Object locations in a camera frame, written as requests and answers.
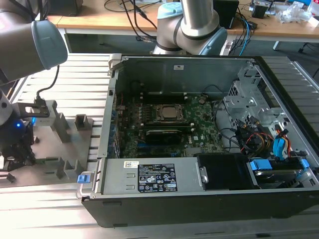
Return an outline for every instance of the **gray robot arm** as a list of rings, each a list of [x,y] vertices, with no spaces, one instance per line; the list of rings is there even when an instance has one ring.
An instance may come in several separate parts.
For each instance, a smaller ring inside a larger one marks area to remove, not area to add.
[[[37,0],[0,0],[0,85],[67,60],[65,44],[54,24],[32,21],[38,11],[35,6]]]
[[[159,7],[153,54],[219,55],[227,31],[219,26],[213,0],[181,0]]]
[[[36,6],[37,0],[0,0],[0,85],[67,60],[67,50],[56,27],[46,20],[33,21],[39,12]],[[26,107],[39,112],[26,112]],[[48,116],[45,100],[40,97],[34,104],[11,104],[0,90],[0,157],[15,160],[4,170],[32,161],[32,122],[22,119]]]

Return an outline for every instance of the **cpu socket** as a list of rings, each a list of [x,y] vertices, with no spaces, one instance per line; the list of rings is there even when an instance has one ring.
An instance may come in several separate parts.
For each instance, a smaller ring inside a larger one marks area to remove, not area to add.
[[[156,121],[184,121],[181,105],[160,105],[157,106]]]

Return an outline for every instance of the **desk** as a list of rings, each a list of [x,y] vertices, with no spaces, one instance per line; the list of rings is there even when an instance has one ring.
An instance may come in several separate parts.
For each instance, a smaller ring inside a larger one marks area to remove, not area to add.
[[[57,27],[62,36],[68,33],[134,35],[126,14],[104,9],[104,2],[105,0],[84,0],[82,10],[77,17],[60,17]],[[250,0],[240,0],[239,8],[241,9],[244,4],[249,2]],[[158,7],[159,5],[156,4],[145,9],[148,18],[155,24],[157,24]],[[108,4],[108,8],[121,10],[115,2]],[[319,28],[314,28],[307,22],[281,24],[272,15],[265,16],[264,19],[257,19],[251,18],[251,12],[245,9],[242,9],[241,12],[250,21],[258,24],[252,37],[254,40],[319,42]],[[143,31],[156,35],[155,28],[139,15],[138,23]],[[236,20],[233,28],[228,30],[227,40],[233,41],[241,35],[242,30],[242,24]]]
[[[61,20],[62,16],[48,16],[48,20],[52,22],[56,27],[58,27],[58,22]]]

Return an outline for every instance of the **metal bracket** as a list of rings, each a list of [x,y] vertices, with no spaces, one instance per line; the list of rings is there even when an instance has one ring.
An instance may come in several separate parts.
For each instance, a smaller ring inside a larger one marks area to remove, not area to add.
[[[47,118],[50,116],[48,107],[44,99],[35,99],[34,104],[31,103],[14,103],[13,110],[16,112],[19,119],[25,118]],[[33,112],[27,112],[26,108],[32,108]]]

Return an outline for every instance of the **motherboard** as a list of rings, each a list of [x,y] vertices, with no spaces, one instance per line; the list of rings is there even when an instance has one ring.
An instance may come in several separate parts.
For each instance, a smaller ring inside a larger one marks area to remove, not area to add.
[[[203,95],[141,95],[118,102],[119,158],[223,152],[211,102]]]

